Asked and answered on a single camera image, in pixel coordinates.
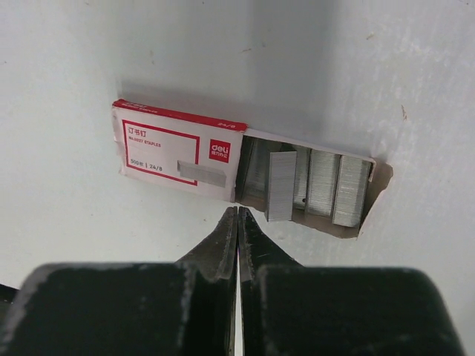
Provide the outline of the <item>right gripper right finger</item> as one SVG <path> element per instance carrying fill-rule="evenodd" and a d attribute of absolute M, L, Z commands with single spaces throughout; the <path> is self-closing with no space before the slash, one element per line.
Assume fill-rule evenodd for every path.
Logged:
<path fill-rule="evenodd" d="M 245 355 L 463 355 L 433 283 L 413 268 L 305 267 L 238 212 Z"/>

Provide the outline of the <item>red white staple box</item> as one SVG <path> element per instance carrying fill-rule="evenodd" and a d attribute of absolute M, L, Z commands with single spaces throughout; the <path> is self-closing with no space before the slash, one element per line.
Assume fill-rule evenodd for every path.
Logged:
<path fill-rule="evenodd" d="M 266 210 L 270 152 L 296 151 L 292 219 L 337 238 L 354 238 L 393 169 L 345 153 L 216 119 L 118 99 L 114 140 L 126 177 Z"/>

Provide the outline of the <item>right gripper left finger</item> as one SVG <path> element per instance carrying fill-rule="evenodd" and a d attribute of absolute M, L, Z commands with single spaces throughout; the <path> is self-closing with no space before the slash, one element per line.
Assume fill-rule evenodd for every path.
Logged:
<path fill-rule="evenodd" d="M 3 355 L 232 355 L 238 210 L 173 263 L 53 263 L 24 281 Z"/>

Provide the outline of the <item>staple strip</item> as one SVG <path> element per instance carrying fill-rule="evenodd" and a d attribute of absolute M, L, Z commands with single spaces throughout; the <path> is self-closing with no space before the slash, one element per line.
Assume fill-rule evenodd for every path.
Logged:
<path fill-rule="evenodd" d="M 266 171 L 266 220 L 292 219 L 296 151 L 270 152 Z"/>

